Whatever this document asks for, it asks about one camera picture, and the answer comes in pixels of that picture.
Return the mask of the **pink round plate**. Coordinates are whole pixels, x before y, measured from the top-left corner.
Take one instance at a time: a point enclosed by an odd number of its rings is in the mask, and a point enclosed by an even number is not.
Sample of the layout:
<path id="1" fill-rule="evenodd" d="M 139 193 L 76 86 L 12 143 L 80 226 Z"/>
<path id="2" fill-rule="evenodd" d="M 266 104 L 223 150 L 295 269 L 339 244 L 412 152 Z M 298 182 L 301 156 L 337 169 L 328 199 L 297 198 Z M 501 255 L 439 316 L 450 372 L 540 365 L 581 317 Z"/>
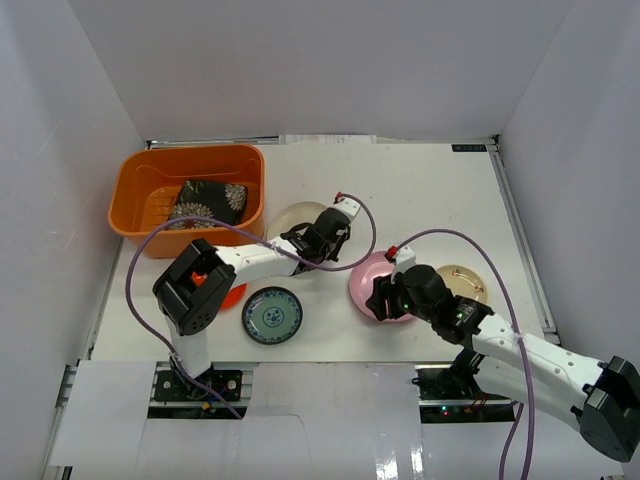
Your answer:
<path id="1" fill-rule="evenodd" d="M 373 293 L 374 279 L 387 276 L 393 271 L 393 265 L 385 258 L 382 250 L 374 251 L 360 265 L 351 270 L 348 282 L 349 294 L 358 310 L 372 321 L 377 321 L 374 313 L 366 306 Z"/>

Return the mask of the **cream bear plate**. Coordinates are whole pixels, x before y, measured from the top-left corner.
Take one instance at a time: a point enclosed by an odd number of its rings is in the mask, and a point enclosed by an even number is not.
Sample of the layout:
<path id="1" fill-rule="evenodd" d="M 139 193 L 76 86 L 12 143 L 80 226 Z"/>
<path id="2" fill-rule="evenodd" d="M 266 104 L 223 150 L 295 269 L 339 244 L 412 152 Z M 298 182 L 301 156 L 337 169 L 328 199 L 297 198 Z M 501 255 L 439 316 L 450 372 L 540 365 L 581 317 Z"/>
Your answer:
<path id="1" fill-rule="evenodd" d="M 318 216 L 326 210 L 326 206 L 314 202 L 304 201 L 291 204 L 275 215 L 265 232 L 265 239 L 271 240 L 289 231 L 296 225 L 313 224 Z"/>

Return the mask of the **small beige floral plate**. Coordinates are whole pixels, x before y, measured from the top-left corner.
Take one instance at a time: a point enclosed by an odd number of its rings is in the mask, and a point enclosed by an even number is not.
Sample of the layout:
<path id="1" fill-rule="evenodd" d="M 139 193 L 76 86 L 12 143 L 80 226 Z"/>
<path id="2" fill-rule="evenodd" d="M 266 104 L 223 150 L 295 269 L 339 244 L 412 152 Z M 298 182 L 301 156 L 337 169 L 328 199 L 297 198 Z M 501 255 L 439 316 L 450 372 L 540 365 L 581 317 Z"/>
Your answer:
<path id="1" fill-rule="evenodd" d="M 483 304 L 488 302 L 488 289 L 485 282 L 473 270 L 450 264 L 437 268 L 436 272 L 454 295 L 470 298 Z"/>

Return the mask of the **blue patterned dark plate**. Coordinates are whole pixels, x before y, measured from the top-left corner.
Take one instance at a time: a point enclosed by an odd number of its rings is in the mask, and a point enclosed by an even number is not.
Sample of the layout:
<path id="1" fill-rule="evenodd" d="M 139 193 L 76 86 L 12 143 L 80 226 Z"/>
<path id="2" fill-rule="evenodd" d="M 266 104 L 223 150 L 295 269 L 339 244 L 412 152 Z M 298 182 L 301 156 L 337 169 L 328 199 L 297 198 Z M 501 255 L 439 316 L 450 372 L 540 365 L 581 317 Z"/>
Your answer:
<path id="1" fill-rule="evenodd" d="M 300 329 L 303 308 L 290 290 L 271 286 L 254 292 L 245 302 L 241 324 L 249 338 L 261 345 L 278 345 Z"/>

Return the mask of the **black floral square plate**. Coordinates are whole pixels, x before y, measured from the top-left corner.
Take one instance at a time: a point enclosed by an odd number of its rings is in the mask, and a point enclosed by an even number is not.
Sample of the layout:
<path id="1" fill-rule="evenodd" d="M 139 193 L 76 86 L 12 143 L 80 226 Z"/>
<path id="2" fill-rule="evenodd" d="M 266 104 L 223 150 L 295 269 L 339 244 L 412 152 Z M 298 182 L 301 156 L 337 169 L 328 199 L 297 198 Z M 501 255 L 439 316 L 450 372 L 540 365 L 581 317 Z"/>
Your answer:
<path id="1" fill-rule="evenodd" d="M 187 180 L 180 189 L 169 216 L 206 217 L 237 225 L 244 215 L 248 188 L 241 184 Z"/>

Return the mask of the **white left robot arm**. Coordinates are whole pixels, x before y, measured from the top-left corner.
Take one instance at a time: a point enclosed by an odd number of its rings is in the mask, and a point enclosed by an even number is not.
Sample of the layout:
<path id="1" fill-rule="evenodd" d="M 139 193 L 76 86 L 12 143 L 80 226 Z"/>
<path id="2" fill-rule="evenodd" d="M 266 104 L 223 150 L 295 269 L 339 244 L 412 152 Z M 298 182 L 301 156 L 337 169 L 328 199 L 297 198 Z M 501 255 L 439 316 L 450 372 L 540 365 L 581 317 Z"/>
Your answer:
<path id="1" fill-rule="evenodd" d="M 270 277 L 292 277 L 335 261 L 356 216 L 344 207 L 329 207 L 303 233 L 279 235 L 266 246 L 213 246 L 203 238 L 192 241 L 152 289 L 170 329 L 180 391 L 199 399 L 210 390 L 212 363 L 206 329 L 230 290 Z"/>

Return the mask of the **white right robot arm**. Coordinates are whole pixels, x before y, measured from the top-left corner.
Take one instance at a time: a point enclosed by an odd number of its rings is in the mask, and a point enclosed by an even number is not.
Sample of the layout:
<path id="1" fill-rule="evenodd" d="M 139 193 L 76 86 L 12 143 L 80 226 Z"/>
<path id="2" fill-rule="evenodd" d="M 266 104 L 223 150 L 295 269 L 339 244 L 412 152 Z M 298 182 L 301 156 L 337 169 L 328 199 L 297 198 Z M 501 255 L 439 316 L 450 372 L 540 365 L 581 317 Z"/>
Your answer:
<path id="1" fill-rule="evenodd" d="M 629 361 L 567 351 L 535 335 L 517 334 L 489 306 L 455 295 L 428 265 L 373 281 L 367 307 L 379 321 L 409 314 L 443 340 L 462 347 L 451 384 L 461 397 L 484 391 L 508 397 L 576 429 L 599 453 L 627 463 L 639 446 L 639 372 Z"/>

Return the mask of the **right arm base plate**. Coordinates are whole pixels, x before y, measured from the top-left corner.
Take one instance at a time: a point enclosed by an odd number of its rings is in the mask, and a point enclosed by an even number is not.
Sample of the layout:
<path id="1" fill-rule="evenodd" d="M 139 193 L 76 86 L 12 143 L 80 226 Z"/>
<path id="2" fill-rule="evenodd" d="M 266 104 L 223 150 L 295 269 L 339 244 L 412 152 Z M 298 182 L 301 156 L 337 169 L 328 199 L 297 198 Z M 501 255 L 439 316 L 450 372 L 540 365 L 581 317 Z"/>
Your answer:
<path id="1" fill-rule="evenodd" d="M 443 416 L 500 411 L 516 405 L 506 397 L 482 391 L 467 367 L 451 362 L 416 364 L 412 384 L 418 391 L 419 407 Z"/>

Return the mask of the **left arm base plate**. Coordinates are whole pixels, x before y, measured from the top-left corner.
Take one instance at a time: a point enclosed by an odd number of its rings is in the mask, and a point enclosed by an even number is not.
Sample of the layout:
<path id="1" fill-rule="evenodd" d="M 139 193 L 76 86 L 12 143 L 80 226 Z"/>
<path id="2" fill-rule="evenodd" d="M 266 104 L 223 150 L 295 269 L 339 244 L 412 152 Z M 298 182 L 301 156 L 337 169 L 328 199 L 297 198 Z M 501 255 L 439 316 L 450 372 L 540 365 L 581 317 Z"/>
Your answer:
<path id="1" fill-rule="evenodd" d="M 210 370 L 196 379 L 197 382 L 206 385 L 210 390 L 218 393 L 227 402 L 236 402 L 241 399 L 243 372 L 241 370 Z M 203 389 L 186 380 L 181 373 L 171 370 L 158 370 L 151 399 L 155 402 L 208 402 L 214 403 L 219 399 Z"/>

